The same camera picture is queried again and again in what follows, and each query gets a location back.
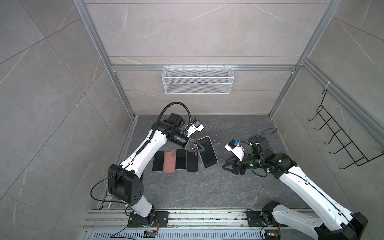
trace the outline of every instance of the black wire rack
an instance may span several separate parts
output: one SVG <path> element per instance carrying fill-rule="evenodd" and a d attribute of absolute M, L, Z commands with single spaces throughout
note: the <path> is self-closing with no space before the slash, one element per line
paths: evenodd
<path fill-rule="evenodd" d="M 315 129 L 315 128 L 314 128 L 314 130 L 319 131 L 319 130 L 322 129 L 325 125 L 327 125 L 327 126 L 329 127 L 329 129 L 330 129 L 330 130 L 332 131 L 332 133 L 333 133 L 333 135 L 332 135 L 330 141 L 329 141 L 329 142 L 324 142 L 324 143 L 325 143 L 326 145 L 328 145 L 328 144 L 331 143 L 332 139 L 333 139 L 334 137 L 336 137 L 337 140 L 339 141 L 339 143 L 343 146 L 342 148 L 340 148 L 340 149 L 337 150 L 336 152 L 334 152 L 334 153 L 329 152 L 329 154 L 336 154 L 336 153 L 340 152 L 341 150 L 345 149 L 345 151 L 348 153 L 348 155 L 349 155 L 349 156 L 351 157 L 351 159 L 353 160 L 353 163 L 349 164 L 349 165 L 346 166 L 346 167 L 339 167 L 339 169 L 346 169 L 347 167 L 352 166 L 353 164 L 356 164 L 357 166 L 361 166 L 361 165 L 363 165 L 363 164 L 366 164 L 367 162 L 370 162 L 370 161 L 372 161 L 372 160 L 374 160 L 374 159 L 376 159 L 376 158 L 378 158 L 378 157 L 384 155 L 384 151 L 383 151 L 383 152 L 381 152 L 380 155 L 378 155 L 378 156 L 376 156 L 376 157 L 374 157 L 374 158 L 372 158 L 372 159 L 368 159 L 368 158 L 361 152 L 361 150 L 356 146 L 356 144 L 352 141 L 352 139 L 348 136 L 348 134 L 344 131 L 344 129 L 343 129 L 342 127 L 340 127 L 340 125 L 338 124 L 338 122 L 331 116 L 331 114 L 329 114 L 329 112 L 327 111 L 327 109 L 324 108 L 324 106 L 323 106 L 323 101 L 324 101 L 324 98 L 325 98 L 325 94 L 327 94 L 327 89 L 324 89 L 324 91 L 322 92 L 322 94 L 324 94 L 324 96 L 323 96 L 323 99 L 321 100 L 320 106 L 316 109 L 316 112 L 317 112 L 316 115 L 315 115 L 312 119 L 307 119 L 307 120 L 308 120 L 308 121 L 312 121 L 317 115 L 319 115 L 319 116 L 322 118 L 322 120 L 324 121 L 324 124 L 323 124 L 319 129 Z M 324 111 L 329 115 L 329 119 L 328 119 L 328 120 L 325 120 L 324 117 L 320 114 L 320 112 L 321 112 L 322 110 L 324 110 Z M 333 122 L 337 125 L 337 127 L 338 127 L 337 131 L 334 131 L 334 130 L 330 127 L 330 125 L 328 124 L 328 123 L 330 123 L 331 120 L 333 120 Z M 337 133 L 338 133 L 338 132 L 342 132 L 342 133 L 344 133 L 345 136 L 348 138 L 349 143 L 347 143 L 346 145 L 344 145 L 344 144 L 341 142 L 340 138 L 337 136 Z M 350 152 L 348 151 L 348 149 L 346 148 L 346 147 L 349 146 L 349 145 L 354 146 L 354 147 L 360 152 L 360 154 L 362 155 L 362 158 L 360 158 L 360 159 L 358 159 L 358 160 L 355 160 L 355 159 L 352 157 L 351 153 L 350 153 Z"/>

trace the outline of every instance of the black smartphone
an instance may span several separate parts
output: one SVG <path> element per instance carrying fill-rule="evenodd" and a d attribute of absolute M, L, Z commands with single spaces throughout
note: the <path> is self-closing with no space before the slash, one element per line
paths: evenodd
<path fill-rule="evenodd" d="M 184 149 L 176 150 L 176 169 L 187 168 L 187 151 Z"/>
<path fill-rule="evenodd" d="M 163 171 L 164 166 L 164 151 L 157 151 L 153 156 L 153 172 L 161 172 Z"/>
<path fill-rule="evenodd" d="M 187 171 L 197 172 L 199 170 L 199 157 L 197 152 L 187 152 Z"/>
<path fill-rule="evenodd" d="M 204 167 L 210 167 L 215 165 L 217 163 L 217 158 L 215 150 L 212 146 L 211 139 L 207 136 L 199 139 L 198 141 L 205 148 L 203 152 L 199 152 Z"/>

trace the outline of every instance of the work surface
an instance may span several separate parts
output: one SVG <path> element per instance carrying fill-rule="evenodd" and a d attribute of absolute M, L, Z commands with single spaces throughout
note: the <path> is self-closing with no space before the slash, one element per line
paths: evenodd
<path fill-rule="evenodd" d="M 225 145 L 232 138 L 244 140 L 261 131 L 273 127 L 268 116 L 192 116 L 203 125 L 201 132 L 192 137 L 200 139 L 209 136 L 215 149 L 218 164 L 205 168 L 199 159 L 199 171 L 187 172 L 177 169 L 174 173 L 152 172 L 153 159 L 143 173 L 144 195 L 156 208 L 257 208 L 271 200 L 279 201 L 289 208 L 308 208 L 308 205 L 288 186 L 275 179 L 271 174 L 258 177 L 250 169 L 244 176 L 235 175 L 222 169 L 225 159 L 231 152 Z M 157 116 L 140 116 L 130 142 L 127 155 L 132 154 L 148 135 L 150 127 Z M 285 152 L 276 133 L 264 135 L 275 153 Z M 249 147 L 243 144 L 246 152 Z M 176 151 L 180 146 L 167 142 L 160 148 L 162 151 Z M 261 169 L 256 173 L 264 174 Z M 122 208 L 122 204 L 112 203 L 111 208 Z"/>

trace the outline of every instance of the white zip tie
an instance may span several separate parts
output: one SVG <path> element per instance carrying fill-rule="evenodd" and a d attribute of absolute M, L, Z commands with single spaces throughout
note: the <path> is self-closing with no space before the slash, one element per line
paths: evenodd
<path fill-rule="evenodd" d="M 325 89 L 327 89 L 327 87 L 328 87 L 328 85 L 329 85 L 330 83 L 335 83 L 335 82 L 328 81 L 327 85 L 325 86 Z"/>

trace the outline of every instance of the metal basket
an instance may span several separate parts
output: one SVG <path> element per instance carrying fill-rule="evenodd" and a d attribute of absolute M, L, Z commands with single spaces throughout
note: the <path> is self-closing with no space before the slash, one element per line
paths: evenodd
<path fill-rule="evenodd" d="M 165 67 L 161 78 L 166 94 L 230 93 L 233 71 L 224 66 Z"/>

